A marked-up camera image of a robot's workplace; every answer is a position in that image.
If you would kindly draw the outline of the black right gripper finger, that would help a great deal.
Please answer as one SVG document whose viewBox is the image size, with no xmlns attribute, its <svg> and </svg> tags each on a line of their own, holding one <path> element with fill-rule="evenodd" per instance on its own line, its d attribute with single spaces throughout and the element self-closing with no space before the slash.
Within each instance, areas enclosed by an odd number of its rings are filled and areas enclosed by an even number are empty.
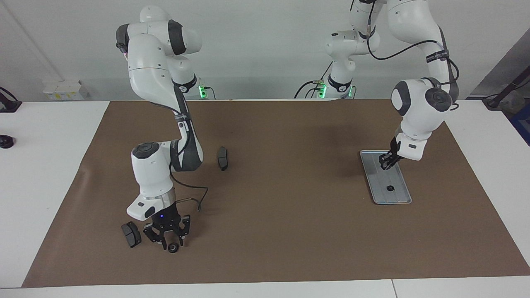
<svg viewBox="0 0 530 298">
<path fill-rule="evenodd" d="M 171 230 L 178 238 L 178 242 L 172 242 L 174 247 L 184 245 L 184 238 L 189 234 L 191 226 L 191 215 L 176 215 L 171 219 Z"/>
<path fill-rule="evenodd" d="M 145 224 L 142 231 L 151 242 L 156 242 L 160 245 L 164 245 L 164 233 L 155 232 L 152 223 Z"/>
</svg>

